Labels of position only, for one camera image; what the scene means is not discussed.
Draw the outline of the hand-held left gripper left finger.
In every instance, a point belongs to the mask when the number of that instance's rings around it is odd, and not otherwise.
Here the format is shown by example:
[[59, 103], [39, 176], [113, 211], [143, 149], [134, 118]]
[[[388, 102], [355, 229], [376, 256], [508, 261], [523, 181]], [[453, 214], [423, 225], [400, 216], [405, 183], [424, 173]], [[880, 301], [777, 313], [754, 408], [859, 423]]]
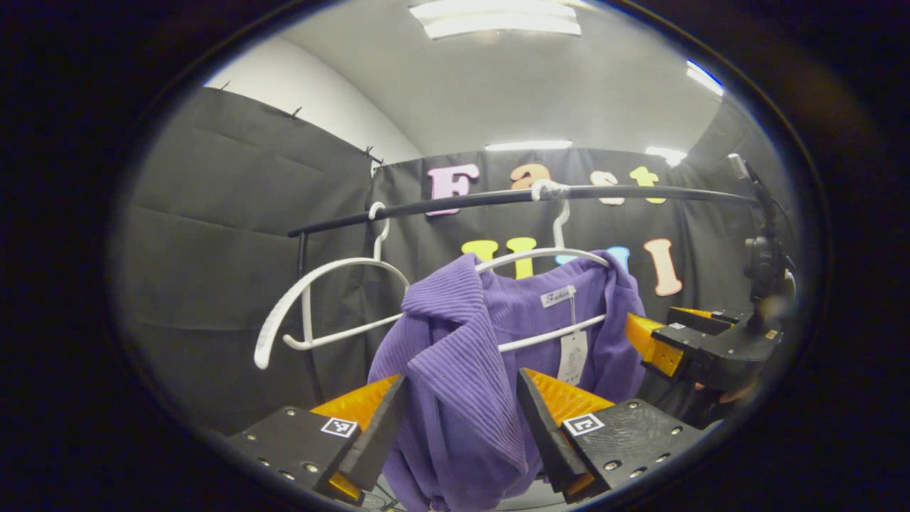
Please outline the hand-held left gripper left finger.
[[394, 444], [407, 379], [391, 375], [305, 410], [283, 406], [225, 443], [308, 494], [360, 506]]

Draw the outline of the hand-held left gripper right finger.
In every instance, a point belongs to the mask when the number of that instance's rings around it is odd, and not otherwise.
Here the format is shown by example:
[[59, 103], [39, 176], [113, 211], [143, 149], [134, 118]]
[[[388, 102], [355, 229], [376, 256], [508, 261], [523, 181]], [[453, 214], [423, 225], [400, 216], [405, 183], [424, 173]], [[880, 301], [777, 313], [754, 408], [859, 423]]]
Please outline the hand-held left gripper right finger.
[[529, 368], [517, 398], [550, 486], [569, 505], [663, 473], [705, 431], [638, 398], [610, 402]]

